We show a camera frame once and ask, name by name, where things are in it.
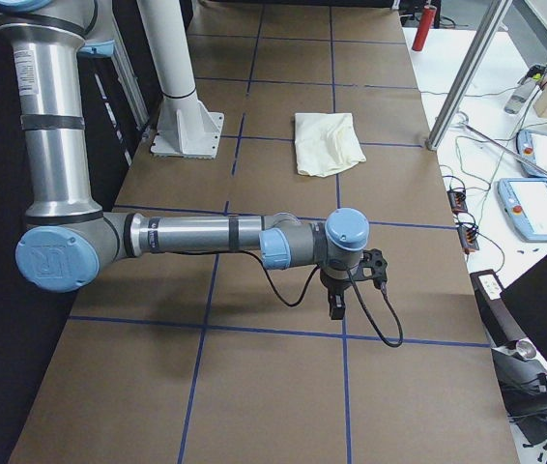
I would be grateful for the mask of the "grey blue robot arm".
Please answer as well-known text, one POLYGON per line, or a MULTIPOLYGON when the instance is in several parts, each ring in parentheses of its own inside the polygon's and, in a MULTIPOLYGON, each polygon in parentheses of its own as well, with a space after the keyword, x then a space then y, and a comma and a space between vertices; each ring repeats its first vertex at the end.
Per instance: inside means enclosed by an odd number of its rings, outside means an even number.
POLYGON ((34 200, 15 248, 21 274, 52 292, 92 282, 106 266, 145 253, 241 253, 265 272, 310 266, 328 292, 330 316, 368 265, 369 224, 342 208, 323 222, 273 216, 144 217, 117 213, 126 171, 89 158, 78 63, 116 75, 127 97, 140 87, 109 1, 0 1, 10 41, 34 200))

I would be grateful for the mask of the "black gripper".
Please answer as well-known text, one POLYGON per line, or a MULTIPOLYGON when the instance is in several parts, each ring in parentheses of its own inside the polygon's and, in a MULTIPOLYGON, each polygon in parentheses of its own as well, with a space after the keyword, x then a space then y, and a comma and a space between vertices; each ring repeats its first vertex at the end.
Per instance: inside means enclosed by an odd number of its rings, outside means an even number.
POLYGON ((332 320, 343 320, 345 317, 346 290, 351 286, 347 276, 337 278, 330 276, 324 269, 320 271, 320 281, 328 291, 329 314, 332 320))

